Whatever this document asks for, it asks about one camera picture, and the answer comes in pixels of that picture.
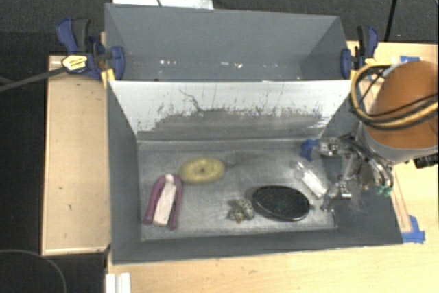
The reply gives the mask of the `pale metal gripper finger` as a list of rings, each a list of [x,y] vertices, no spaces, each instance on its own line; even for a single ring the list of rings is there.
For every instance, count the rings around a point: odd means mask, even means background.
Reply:
[[[322,156],[341,156],[342,144],[340,139],[337,137],[321,139],[318,144],[318,153]]]
[[[351,198],[352,192],[349,189],[348,182],[339,180],[327,189],[320,209],[325,212],[334,211],[341,201],[350,200]]]

